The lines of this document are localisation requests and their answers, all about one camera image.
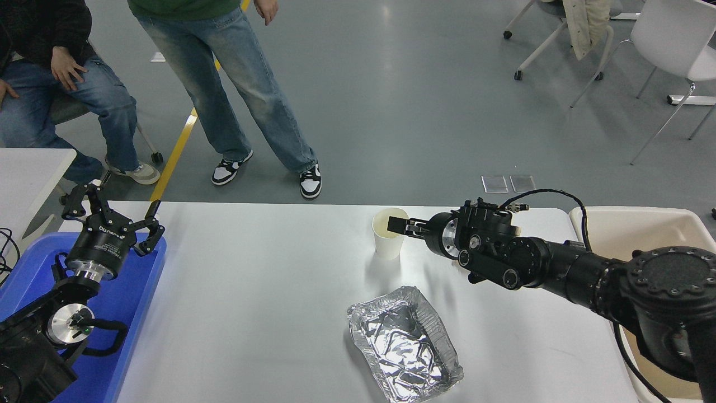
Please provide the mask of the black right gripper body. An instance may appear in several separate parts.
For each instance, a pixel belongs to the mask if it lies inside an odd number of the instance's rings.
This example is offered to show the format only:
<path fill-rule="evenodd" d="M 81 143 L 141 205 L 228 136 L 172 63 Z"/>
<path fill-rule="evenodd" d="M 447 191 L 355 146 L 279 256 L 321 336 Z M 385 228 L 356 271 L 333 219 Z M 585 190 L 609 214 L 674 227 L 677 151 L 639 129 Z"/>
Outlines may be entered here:
<path fill-rule="evenodd" d="M 423 240 L 428 249 L 437 255 L 447 257 L 442 241 L 444 229 L 447 225 L 447 212 L 435 214 L 426 224 L 423 224 Z"/>

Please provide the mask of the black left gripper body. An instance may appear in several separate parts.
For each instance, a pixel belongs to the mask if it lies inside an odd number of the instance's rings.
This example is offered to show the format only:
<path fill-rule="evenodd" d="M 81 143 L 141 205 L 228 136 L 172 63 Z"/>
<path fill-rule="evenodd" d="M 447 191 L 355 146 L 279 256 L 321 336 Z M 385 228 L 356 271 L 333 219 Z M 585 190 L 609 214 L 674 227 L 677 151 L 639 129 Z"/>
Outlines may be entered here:
<path fill-rule="evenodd" d="M 134 233 L 122 233 L 118 228 L 85 222 L 77 242 L 65 258 L 65 265 L 78 276 L 115 279 L 135 243 Z"/>

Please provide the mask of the seated person's left hand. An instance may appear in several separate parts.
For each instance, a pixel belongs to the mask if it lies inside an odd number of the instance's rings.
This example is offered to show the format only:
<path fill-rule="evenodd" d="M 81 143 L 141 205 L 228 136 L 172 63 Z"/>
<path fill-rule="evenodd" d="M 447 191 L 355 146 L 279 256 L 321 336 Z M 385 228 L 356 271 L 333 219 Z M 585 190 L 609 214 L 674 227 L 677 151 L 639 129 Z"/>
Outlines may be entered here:
<path fill-rule="evenodd" d="M 84 82 L 81 74 L 88 72 L 87 68 L 77 64 L 69 49 L 64 46 L 52 48 L 50 70 L 52 76 L 69 91 L 77 91 L 77 84 Z"/>

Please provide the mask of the seated person's right hand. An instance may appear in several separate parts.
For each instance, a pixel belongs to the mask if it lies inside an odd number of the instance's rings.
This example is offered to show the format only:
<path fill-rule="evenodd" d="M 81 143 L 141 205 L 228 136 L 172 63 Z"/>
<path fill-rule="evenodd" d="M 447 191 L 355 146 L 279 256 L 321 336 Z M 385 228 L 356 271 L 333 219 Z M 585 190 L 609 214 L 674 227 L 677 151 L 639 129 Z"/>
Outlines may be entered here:
<path fill-rule="evenodd" d="M 13 89 L 13 87 L 11 87 L 11 85 L 7 81 L 0 79 L 1 108 L 2 108 L 3 102 L 5 102 L 6 99 L 19 99 L 19 98 L 20 98 L 20 94 L 18 94 L 18 92 L 16 92 L 16 90 Z"/>

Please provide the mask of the standing person's hand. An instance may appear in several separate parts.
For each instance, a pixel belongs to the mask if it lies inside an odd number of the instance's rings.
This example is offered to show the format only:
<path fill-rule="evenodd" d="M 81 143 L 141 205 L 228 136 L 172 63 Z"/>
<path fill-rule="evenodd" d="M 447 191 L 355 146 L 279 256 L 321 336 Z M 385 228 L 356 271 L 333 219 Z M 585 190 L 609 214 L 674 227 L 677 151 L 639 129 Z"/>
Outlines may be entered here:
<path fill-rule="evenodd" d="M 264 25 L 268 26 L 275 19 L 279 12 L 279 4 L 277 0 L 255 0 L 254 7 L 258 14 L 264 20 Z"/>

